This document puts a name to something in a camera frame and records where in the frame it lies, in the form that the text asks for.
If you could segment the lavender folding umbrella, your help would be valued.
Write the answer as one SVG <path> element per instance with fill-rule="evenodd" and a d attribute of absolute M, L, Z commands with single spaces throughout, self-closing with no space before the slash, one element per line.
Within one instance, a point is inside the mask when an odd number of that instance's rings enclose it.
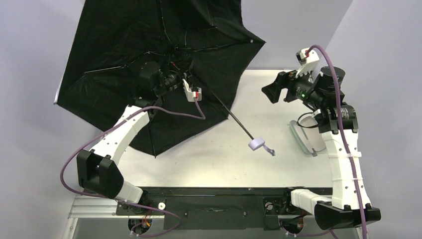
<path fill-rule="evenodd" d="M 105 131 L 137 96 L 145 62 L 173 61 L 202 100 L 183 86 L 163 96 L 148 128 L 130 144 L 157 156 L 226 120 L 240 78 L 265 41 L 242 21 L 239 0 L 87 0 L 55 103 Z"/>

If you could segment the mint green umbrella case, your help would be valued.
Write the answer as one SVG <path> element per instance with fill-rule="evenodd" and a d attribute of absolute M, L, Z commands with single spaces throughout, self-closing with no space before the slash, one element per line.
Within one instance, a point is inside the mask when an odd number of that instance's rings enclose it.
<path fill-rule="evenodd" d="M 299 124 L 297 120 L 291 120 L 289 122 L 289 129 L 303 153 L 316 157 L 325 151 L 326 146 L 319 133 L 319 129 L 317 127 L 310 128 L 317 124 L 317 121 L 312 115 L 305 115 L 300 118 Z"/>

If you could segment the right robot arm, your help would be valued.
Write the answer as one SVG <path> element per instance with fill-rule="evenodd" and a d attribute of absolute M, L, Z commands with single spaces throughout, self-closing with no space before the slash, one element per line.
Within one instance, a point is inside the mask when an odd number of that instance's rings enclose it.
<path fill-rule="evenodd" d="M 357 149 L 358 120 L 353 106 L 344 101 L 341 84 L 345 72 L 321 68 L 317 78 L 297 70 L 282 71 L 262 92 L 272 103 L 287 90 L 284 101 L 301 101 L 315 120 L 331 168 L 332 196 L 325 198 L 308 189 L 291 191 L 291 203 L 314 215 L 323 230 L 364 227 L 381 219 L 365 191 Z"/>

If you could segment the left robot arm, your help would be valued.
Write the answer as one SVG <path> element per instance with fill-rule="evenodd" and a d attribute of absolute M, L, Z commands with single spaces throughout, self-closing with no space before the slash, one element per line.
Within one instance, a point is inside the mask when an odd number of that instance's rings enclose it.
<path fill-rule="evenodd" d="M 158 113 L 168 113 L 162 107 L 164 94 L 180 86 L 187 89 L 188 85 L 187 74 L 173 61 L 164 67 L 154 61 L 145 62 L 139 77 L 146 83 L 146 89 L 131 100 L 120 119 L 95 145 L 75 153 L 79 186 L 91 196 L 135 204 L 146 197 L 143 189 L 124 179 L 119 161 L 138 133 L 148 128 Z"/>

